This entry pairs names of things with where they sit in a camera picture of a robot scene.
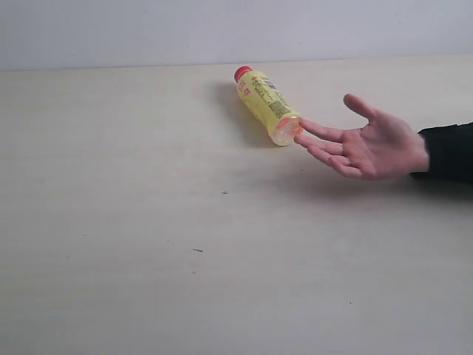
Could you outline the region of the bare open human hand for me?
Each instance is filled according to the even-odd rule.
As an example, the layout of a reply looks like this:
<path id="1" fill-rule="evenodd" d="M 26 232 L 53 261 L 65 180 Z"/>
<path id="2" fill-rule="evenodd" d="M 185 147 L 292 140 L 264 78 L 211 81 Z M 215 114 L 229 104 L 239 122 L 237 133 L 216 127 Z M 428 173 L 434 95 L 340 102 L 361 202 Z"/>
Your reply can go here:
<path id="1" fill-rule="evenodd" d="M 303 119 L 300 126 L 308 134 L 297 135 L 294 142 L 346 178 L 386 180 L 429 170 L 425 140 L 406 121 L 354 94 L 344 96 L 344 105 L 367 124 L 336 129 Z"/>

